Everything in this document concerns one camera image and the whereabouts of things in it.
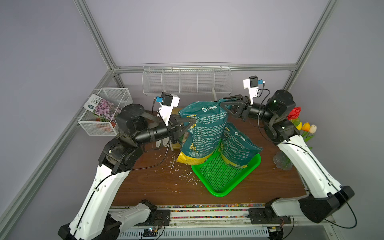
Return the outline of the dark green fertilizer bag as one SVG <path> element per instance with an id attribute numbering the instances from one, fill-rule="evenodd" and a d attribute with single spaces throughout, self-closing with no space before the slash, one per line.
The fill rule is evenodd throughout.
<path id="1" fill-rule="evenodd" d="M 249 137 L 227 122 L 221 136 L 219 151 L 223 161 L 234 168 L 247 168 L 251 160 L 263 148 L 255 145 Z"/>
<path id="2" fill-rule="evenodd" d="M 184 134 L 177 162 L 190 166 L 203 164 L 217 149 L 228 113 L 221 107 L 227 99 L 198 101 L 179 111 L 179 116 L 196 122 Z"/>

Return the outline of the green plastic basket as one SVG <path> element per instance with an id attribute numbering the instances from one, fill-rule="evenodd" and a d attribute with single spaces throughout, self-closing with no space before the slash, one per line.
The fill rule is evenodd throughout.
<path id="1" fill-rule="evenodd" d="M 192 170 L 213 196 L 221 198 L 227 196 L 261 162 L 261 156 L 257 154 L 246 168 L 235 168 L 226 164 L 217 150 L 203 164 L 192 166 Z"/>

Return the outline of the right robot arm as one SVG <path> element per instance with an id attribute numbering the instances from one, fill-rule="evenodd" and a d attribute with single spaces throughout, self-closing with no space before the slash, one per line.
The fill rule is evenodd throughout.
<path id="1" fill-rule="evenodd" d="M 306 196 L 270 201 L 266 207 L 268 211 L 279 217 L 306 217 L 313 223 L 321 223 L 347 205 L 355 192 L 332 177 L 309 149 L 299 130 L 287 119 L 295 106 L 292 94 L 286 90 L 276 91 L 264 105 L 252 103 L 249 97 L 242 95 L 221 100 L 221 107 L 234 118 L 255 119 L 264 124 L 264 137 L 290 159 L 309 190 Z"/>

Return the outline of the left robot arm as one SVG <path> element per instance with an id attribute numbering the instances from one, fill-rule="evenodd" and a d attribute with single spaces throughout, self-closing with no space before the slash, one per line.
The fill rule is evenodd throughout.
<path id="1" fill-rule="evenodd" d="M 93 184 L 74 220 L 60 227 L 63 240 L 115 240 L 121 232 L 139 226 L 165 226 L 169 214 L 143 200 L 125 211 L 111 214 L 112 202 L 135 163 L 144 154 L 144 146 L 169 138 L 174 144 L 196 123 L 193 118 L 171 115 L 166 124 L 147 113 L 142 105 L 130 104 L 116 116 L 119 134 L 109 141 L 99 157 Z"/>

